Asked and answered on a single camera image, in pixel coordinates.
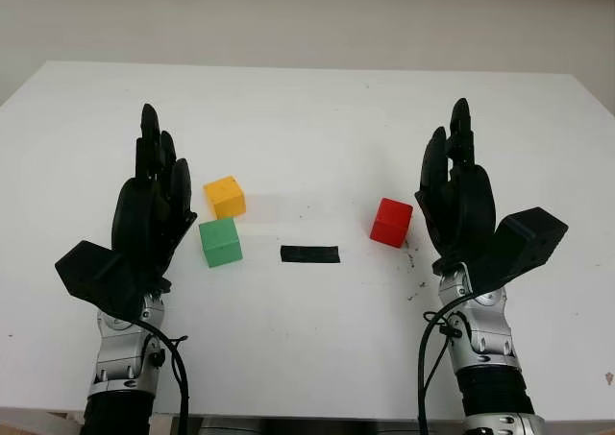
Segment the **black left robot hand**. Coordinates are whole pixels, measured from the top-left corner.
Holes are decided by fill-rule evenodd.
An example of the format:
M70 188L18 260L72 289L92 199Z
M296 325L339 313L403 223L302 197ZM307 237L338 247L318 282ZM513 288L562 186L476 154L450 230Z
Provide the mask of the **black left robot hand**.
M197 218L191 210L188 163L177 157L171 134L160 128L156 110L145 104L135 142L135 175L122 186L111 227L111 248L135 271L148 293L168 293L165 273Z

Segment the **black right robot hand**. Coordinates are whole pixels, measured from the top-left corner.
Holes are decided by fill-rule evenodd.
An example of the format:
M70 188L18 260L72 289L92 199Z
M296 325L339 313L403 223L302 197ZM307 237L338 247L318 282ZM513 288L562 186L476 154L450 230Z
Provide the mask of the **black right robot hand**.
M450 128L433 132L415 198L439 254L432 264L435 274L444 275L482 256L495 231L496 209L487 172L475 161L466 99L455 102Z

